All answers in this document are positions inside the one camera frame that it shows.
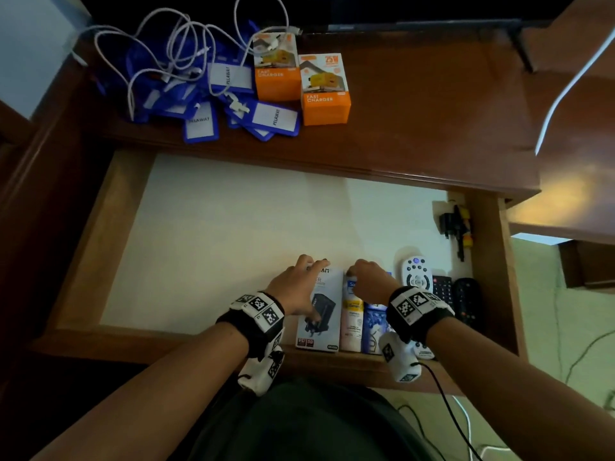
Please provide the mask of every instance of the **black wrist strap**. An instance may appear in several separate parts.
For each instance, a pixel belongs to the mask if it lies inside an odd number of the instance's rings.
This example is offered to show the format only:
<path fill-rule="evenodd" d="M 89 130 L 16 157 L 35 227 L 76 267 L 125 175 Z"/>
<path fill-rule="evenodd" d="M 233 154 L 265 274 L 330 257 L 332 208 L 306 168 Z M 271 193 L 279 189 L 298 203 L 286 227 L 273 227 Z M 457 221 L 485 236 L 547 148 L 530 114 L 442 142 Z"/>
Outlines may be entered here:
<path fill-rule="evenodd" d="M 454 317 L 450 306 L 435 294 L 403 286 L 389 298 L 386 319 L 404 343 L 424 343 L 429 329 L 445 317 Z"/>
<path fill-rule="evenodd" d="M 216 320 L 233 325 L 248 340 L 249 358 L 263 359 L 280 342 L 284 308 L 271 295 L 258 292 L 244 294 Z"/>

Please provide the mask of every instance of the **person's left hand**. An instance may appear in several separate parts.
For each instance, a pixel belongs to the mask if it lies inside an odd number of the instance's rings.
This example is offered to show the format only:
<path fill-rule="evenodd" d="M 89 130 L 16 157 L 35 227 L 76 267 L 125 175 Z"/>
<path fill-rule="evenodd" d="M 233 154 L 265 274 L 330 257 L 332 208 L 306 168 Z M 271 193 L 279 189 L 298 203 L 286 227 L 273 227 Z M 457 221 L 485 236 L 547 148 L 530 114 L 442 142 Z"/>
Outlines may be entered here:
<path fill-rule="evenodd" d="M 286 315 L 305 315 L 312 322 L 320 321 L 320 316 L 309 300 L 320 270 L 331 263 L 327 259 L 314 262 L 309 255 L 299 256 L 294 267 L 288 267 L 271 280 L 265 292 L 276 298 Z"/>

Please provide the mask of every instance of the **tv screen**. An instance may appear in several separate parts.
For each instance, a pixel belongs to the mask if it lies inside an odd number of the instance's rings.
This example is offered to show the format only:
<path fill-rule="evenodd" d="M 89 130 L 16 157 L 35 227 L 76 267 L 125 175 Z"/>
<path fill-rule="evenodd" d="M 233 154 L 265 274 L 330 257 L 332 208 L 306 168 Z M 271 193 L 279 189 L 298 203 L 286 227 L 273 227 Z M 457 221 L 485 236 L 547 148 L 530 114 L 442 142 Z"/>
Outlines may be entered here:
<path fill-rule="evenodd" d="M 81 0 L 95 22 L 133 32 L 155 8 L 169 7 L 195 21 L 234 32 L 235 0 Z M 282 0 L 290 23 L 304 32 L 410 30 L 438 26 L 548 26 L 573 0 Z M 280 25 L 276 0 L 241 0 L 240 21 Z"/>

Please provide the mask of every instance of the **tv leg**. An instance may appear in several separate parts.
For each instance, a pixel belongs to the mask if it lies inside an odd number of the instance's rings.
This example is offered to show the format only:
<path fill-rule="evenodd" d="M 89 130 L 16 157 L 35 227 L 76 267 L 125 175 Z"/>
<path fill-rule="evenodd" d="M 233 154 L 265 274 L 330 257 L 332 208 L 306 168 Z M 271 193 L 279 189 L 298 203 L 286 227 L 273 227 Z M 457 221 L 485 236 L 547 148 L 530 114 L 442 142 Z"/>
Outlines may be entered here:
<path fill-rule="evenodd" d="M 533 74 L 535 72 L 534 66 L 532 66 L 532 62 L 529 59 L 528 52 L 525 49 L 523 40 L 521 39 L 521 28 L 508 29 L 506 32 L 508 33 L 508 38 L 511 39 L 512 46 L 515 47 L 519 58 L 521 58 L 523 67 L 527 72 Z"/>

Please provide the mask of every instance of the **orange and white box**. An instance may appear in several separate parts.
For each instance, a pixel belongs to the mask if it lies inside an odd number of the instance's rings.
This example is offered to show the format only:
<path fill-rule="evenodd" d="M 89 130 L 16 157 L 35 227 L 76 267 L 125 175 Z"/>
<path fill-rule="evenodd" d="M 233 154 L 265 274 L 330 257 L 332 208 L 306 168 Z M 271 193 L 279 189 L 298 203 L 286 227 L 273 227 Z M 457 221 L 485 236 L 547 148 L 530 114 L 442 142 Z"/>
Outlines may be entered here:
<path fill-rule="evenodd" d="M 253 43 L 258 100 L 286 102 L 301 98 L 301 75 L 295 34 L 259 34 Z"/>
<path fill-rule="evenodd" d="M 340 53 L 302 54 L 301 108 L 303 124 L 335 125 L 348 122 L 350 92 Z"/>

